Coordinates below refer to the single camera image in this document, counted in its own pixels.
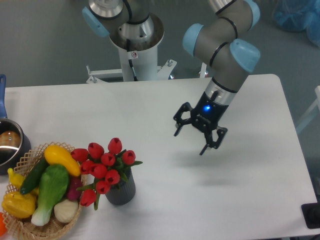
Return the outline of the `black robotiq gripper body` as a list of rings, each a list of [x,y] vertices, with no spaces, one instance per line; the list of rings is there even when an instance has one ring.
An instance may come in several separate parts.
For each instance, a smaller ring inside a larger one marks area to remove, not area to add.
[[[191,110],[191,124],[204,134],[211,134],[228,108],[228,105],[216,102],[218,91],[211,97],[204,92],[195,108]]]

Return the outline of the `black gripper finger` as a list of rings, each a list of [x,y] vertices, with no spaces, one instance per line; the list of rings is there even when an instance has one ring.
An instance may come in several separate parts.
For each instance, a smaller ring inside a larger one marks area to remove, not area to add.
[[[173,119],[175,120],[175,126],[176,126],[176,131],[174,133],[175,137],[180,133],[183,126],[189,125],[192,123],[192,119],[191,119],[192,110],[193,108],[191,107],[190,103],[185,102],[180,106],[180,108],[177,110],[177,112],[173,116]],[[189,113],[189,117],[183,118],[184,113]]]
[[[214,132],[217,135],[216,140],[213,139],[213,131],[212,130],[206,129],[204,131],[204,137],[206,140],[206,144],[204,145],[204,147],[200,151],[200,153],[199,153],[200,156],[202,156],[208,148],[218,149],[220,147],[226,133],[228,132],[228,129],[225,127],[217,127],[217,129],[214,130]]]

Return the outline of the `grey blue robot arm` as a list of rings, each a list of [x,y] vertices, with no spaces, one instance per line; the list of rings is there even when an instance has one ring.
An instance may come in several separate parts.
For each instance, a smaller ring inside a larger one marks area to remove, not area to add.
[[[205,148],[217,149],[227,133],[219,120],[260,59],[259,50],[239,36],[260,19],[252,0],[210,1],[216,20],[210,26],[193,24],[185,32],[183,48],[214,70],[197,105],[184,103],[174,115],[176,128],[192,125],[205,137]],[[98,36],[109,37],[118,48],[123,80],[157,80],[158,45],[162,21],[150,12],[147,0],[90,0],[82,10]]]

